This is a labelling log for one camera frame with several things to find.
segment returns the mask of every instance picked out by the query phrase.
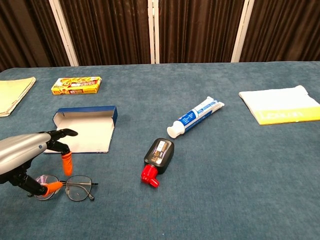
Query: toothpaste tube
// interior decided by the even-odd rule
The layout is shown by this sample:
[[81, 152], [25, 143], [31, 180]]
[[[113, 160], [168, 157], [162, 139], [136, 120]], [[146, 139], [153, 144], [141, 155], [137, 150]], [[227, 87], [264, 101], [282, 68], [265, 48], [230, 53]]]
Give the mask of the toothpaste tube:
[[209, 117], [224, 105], [225, 104], [223, 102], [208, 96], [206, 100], [204, 100], [198, 106], [174, 121], [173, 125], [169, 126], [166, 131], [171, 138], [175, 139], [179, 135], [184, 134], [189, 129], [200, 123], [205, 118]]

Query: white towel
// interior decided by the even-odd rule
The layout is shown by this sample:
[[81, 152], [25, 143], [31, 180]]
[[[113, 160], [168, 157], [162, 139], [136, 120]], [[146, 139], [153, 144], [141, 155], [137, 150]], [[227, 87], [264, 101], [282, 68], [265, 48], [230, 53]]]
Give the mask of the white towel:
[[241, 91], [239, 96], [260, 125], [320, 120], [320, 104], [301, 85], [293, 88]]

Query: white pole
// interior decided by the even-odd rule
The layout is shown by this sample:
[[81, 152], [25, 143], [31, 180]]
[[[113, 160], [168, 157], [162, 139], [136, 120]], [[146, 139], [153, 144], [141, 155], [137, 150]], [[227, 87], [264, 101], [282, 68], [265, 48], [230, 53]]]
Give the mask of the white pole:
[[154, 30], [154, 13], [153, 0], [148, 0], [148, 20], [149, 20], [149, 38], [150, 38], [150, 59], [155, 63], [155, 30]]
[[155, 45], [155, 63], [160, 63], [159, 50], [159, 0], [154, 0], [154, 45]]
[[59, 0], [49, 0], [49, 3], [54, 15], [56, 25], [60, 32], [60, 36], [62, 38], [62, 42], [65, 48], [66, 54], [70, 62], [70, 66], [72, 67], [79, 66], [77, 55], [74, 49], [74, 45], [71, 41], [70, 33], [68, 30], [68, 26], [67, 26], [66, 19], [62, 11], [60, 2]]
[[251, 17], [251, 12], [254, 7], [255, 0], [245, 0], [242, 8], [242, 14], [239, 22], [238, 32], [234, 43], [231, 63], [238, 63], [240, 60], [242, 48], [244, 46], [247, 29]]

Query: open box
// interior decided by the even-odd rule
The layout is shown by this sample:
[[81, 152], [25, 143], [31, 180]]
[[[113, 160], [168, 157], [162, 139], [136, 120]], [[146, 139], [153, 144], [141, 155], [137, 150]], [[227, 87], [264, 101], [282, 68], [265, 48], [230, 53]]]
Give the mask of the open box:
[[[77, 136], [58, 141], [67, 144], [72, 153], [107, 153], [118, 117], [116, 106], [59, 108], [52, 120], [57, 130], [71, 129]], [[58, 152], [45, 150], [47, 154]]]

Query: yellow box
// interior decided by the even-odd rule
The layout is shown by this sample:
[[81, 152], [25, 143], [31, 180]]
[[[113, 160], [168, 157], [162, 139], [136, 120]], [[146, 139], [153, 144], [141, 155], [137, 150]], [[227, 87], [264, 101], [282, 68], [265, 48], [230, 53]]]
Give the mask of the yellow box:
[[54, 95], [62, 94], [96, 94], [101, 84], [99, 76], [58, 78], [52, 86]]

